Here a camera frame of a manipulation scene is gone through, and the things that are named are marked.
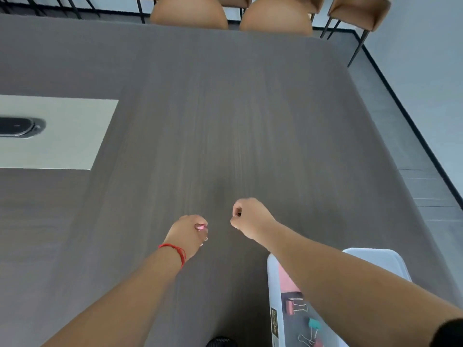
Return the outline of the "person's right hand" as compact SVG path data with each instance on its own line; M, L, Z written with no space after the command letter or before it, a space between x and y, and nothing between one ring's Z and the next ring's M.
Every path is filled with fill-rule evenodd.
M272 228L277 221L269 210L256 198L248 198L250 218L246 231L241 231L247 238L259 244L265 237L267 230Z

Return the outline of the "tan chair with black legs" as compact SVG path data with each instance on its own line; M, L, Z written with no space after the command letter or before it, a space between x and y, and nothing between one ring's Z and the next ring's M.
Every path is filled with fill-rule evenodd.
M150 0L150 1L153 2L153 9L154 9L159 0ZM252 0L218 0L218 1L225 10L225 15L227 17L228 23L233 24L233 25L240 24L245 11L252 3ZM147 17L148 14L143 12L141 0L136 0L136 4L137 4L138 13L139 13L141 22L142 24L145 24L145 17ZM229 16L231 15L230 14L231 11L228 11L228 10L230 9L239 10L239 18L238 18L238 11L234 11L234 15L232 16L232 18L229 18Z
M331 30L328 39L342 22L362 29L359 44L347 65L347 67L350 67L367 36L379 28L390 7L391 2L389 0L333 0L328 10L328 21L320 37L324 37L333 19L336 19L337 23Z

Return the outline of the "person's right forearm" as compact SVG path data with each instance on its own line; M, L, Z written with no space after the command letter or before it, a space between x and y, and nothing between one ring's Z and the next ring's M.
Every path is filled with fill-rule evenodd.
M412 282L278 222L261 245L350 347L429 347L441 325L463 318L463 310Z

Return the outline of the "person's left hand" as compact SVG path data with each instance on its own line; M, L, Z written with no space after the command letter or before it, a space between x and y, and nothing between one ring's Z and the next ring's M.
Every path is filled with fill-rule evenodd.
M192 238L192 229L188 221L188 215L181 216L169 229L164 242L158 246L159 249L171 248L181 258L182 266L191 259L199 250L196 248Z

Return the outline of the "teal binder clip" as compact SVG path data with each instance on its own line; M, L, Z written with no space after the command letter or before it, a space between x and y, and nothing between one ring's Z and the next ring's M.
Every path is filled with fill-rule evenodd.
M321 324L318 320L309 318L308 319L309 335L305 336L303 333L298 334L298 341L304 344L305 347L323 347L319 341L319 330Z

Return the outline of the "clear plastic storage box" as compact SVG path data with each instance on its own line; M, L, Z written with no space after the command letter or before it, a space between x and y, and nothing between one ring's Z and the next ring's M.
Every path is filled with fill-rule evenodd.
M344 250L352 256L373 263L388 270L405 280L412 281L408 269L402 257L390 249L348 248ZM313 318L320 322L319 341L323 347L349 347L329 327L306 300L302 292L281 293L278 276L278 260L272 254L267 259L268 283L269 283L269 309L271 323L272 347L305 347L298 341L298 334L309 335L308 319ZM297 312L294 315L286 314L285 301L292 297L302 297L308 305L308 312Z

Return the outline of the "black metal chair legs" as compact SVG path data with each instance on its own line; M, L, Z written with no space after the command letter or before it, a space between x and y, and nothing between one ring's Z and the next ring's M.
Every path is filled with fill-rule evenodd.
M76 19L83 19L85 12L101 18L101 11L91 0L0 0L0 13L19 13L20 7L39 17L51 17L52 11L56 11L64 17Z

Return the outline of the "tan upholstered chair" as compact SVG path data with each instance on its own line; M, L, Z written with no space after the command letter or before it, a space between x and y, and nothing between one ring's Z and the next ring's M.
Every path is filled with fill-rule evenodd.
M158 0L150 15L150 23L188 28L229 28L218 0Z
M313 34L309 13L299 0L256 0L244 12L239 29L302 36Z

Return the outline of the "black table socket cover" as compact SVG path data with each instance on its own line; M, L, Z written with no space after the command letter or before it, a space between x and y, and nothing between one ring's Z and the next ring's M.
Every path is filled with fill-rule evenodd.
M0 116L0 138L31 138L42 133L46 126L41 118Z

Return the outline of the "black sleeve cuff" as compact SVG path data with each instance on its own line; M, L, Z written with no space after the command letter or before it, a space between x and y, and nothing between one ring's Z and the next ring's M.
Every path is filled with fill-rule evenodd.
M463 318L441 325L431 339L429 347L463 347Z

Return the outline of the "white table inset panel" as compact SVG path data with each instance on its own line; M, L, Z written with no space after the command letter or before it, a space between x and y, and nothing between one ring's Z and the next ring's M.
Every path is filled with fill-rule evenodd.
M118 100L0 95L0 116L36 118L28 137L0 137L0 168L90 170Z

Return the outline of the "person's left forearm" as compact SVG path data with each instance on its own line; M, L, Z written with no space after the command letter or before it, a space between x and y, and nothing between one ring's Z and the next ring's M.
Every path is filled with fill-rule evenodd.
M182 267L175 250L158 248L41 347L143 347L160 301Z

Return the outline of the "pink paper pad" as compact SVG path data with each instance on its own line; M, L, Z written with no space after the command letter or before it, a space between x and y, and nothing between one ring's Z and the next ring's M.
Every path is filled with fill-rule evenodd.
M278 264L278 276L281 293L301 292L300 288L293 282L281 264Z

